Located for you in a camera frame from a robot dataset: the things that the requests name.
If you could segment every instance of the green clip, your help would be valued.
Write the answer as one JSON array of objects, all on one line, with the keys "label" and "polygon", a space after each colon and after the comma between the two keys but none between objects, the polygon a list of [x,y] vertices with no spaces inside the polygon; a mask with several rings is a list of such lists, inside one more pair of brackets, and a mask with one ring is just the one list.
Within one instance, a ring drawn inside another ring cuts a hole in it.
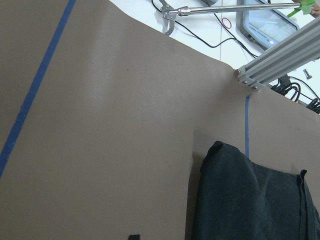
[{"label": "green clip", "polygon": [[295,15],[297,12],[302,10],[303,15],[311,13],[312,6],[316,3],[316,0],[306,0],[306,1],[301,1],[300,6],[295,8],[293,12],[288,14],[288,18],[291,18],[293,15]]}]

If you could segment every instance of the red circular object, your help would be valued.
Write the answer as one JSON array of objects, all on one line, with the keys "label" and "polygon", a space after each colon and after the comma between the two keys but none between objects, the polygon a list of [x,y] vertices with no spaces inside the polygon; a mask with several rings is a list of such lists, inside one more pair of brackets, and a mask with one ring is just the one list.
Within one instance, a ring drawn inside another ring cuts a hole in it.
[{"label": "red circular object", "polygon": [[[230,24],[229,27],[225,25],[224,20],[227,20],[227,21],[229,22],[229,24]],[[223,17],[223,18],[222,18],[222,24],[223,24],[223,26],[224,26],[226,29],[230,29],[230,28],[232,27],[231,21],[230,21],[228,18],[226,18],[226,17]]]}]

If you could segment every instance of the blue tape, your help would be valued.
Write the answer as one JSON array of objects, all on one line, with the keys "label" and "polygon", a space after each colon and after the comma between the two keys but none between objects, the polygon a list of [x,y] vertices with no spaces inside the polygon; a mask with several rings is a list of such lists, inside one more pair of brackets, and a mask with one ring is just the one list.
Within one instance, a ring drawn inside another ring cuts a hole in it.
[{"label": "blue tape", "polygon": [[69,0],[68,1],[67,5],[64,9],[63,15],[59,21],[59,24],[56,27],[56,30],[53,34],[53,37],[49,43],[49,46],[44,54],[44,57],[41,61],[40,66],[38,68],[38,71],[36,72],[36,74],[34,76],[34,79],[31,83],[30,88],[29,88],[29,92],[23,101],[23,104],[20,108],[20,113],[16,117],[15,123],[12,126],[12,129],[9,133],[9,136],[6,139],[6,142],[3,146],[3,149],[0,154],[0,178],[5,170],[5,167],[8,162],[8,159],[10,157],[10,154],[16,145],[20,131],[25,123],[25,120],[26,120],[27,115],[29,113],[29,110],[32,106],[32,103],[37,95],[40,84],[41,84],[42,80],[44,79],[44,76],[45,76],[46,71],[48,69],[49,63],[52,59],[52,56],[54,55],[54,52],[56,50],[56,47],[57,47],[58,42],[60,40],[60,37],[65,29],[68,18],[71,14],[71,11],[72,11],[75,3],[76,3],[76,0]]},{"label": "blue tape", "polygon": [[244,142],[245,142],[245,155],[250,158],[250,139],[249,139],[249,102],[252,94],[248,95],[245,99],[244,107]]}]

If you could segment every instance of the white surface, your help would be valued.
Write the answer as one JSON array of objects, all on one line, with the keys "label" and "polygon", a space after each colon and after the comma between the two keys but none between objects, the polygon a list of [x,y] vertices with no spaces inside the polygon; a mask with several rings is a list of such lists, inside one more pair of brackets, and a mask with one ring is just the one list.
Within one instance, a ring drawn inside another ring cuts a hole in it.
[{"label": "white surface", "polygon": [[[163,31],[163,17],[155,10],[151,4],[151,0],[136,0],[136,1],[125,1],[125,0],[110,0],[123,12],[128,14],[130,17],[154,28],[155,30]],[[201,0],[167,0],[173,8],[188,6],[188,7],[202,7],[205,3]],[[159,0],[154,0],[155,5],[160,8],[162,5]],[[290,0],[273,0],[272,3],[292,3]],[[214,6],[232,6],[237,5],[237,0],[218,0]],[[292,12],[292,9],[280,9],[284,14]],[[263,49],[257,44],[250,42],[244,37],[240,31],[236,28],[236,13],[226,12],[217,14],[220,20],[225,17],[228,18],[232,27],[230,31],[241,41],[244,45],[254,54],[260,55],[263,53]],[[295,21],[300,28],[307,23],[311,22],[314,18],[310,15],[303,15],[302,12],[297,13],[291,18]],[[205,40],[212,46],[219,44],[221,41],[230,38],[231,36],[221,27],[213,14],[201,14],[177,17],[176,19],[180,23],[184,24],[192,32],[198,35],[200,38]],[[197,50],[198,52],[205,54],[213,59],[222,61],[230,65],[233,69],[238,69],[241,66],[250,62],[253,58],[234,40],[224,42],[222,45],[216,48],[210,48],[202,43],[200,40],[192,36],[188,31],[178,24],[175,24],[175,29],[170,35],[171,38]],[[309,84],[313,90],[320,95],[320,71],[318,70],[319,60],[315,62],[309,62],[306,65],[299,67],[297,70],[290,72],[288,75],[299,78],[307,84]],[[303,69],[307,69],[312,79],[307,80],[303,72]],[[305,86],[301,86],[302,93],[310,98],[314,98],[311,91]],[[309,103],[310,100],[301,96],[300,100],[305,103]]]}]

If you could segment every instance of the folded black cloth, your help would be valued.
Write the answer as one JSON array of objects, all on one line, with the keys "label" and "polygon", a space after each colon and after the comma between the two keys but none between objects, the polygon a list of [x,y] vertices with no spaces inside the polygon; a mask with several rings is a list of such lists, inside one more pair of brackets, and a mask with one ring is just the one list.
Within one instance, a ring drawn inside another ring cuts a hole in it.
[{"label": "folded black cloth", "polygon": [[200,171],[192,240],[320,240],[306,170],[263,167],[217,141]]}]

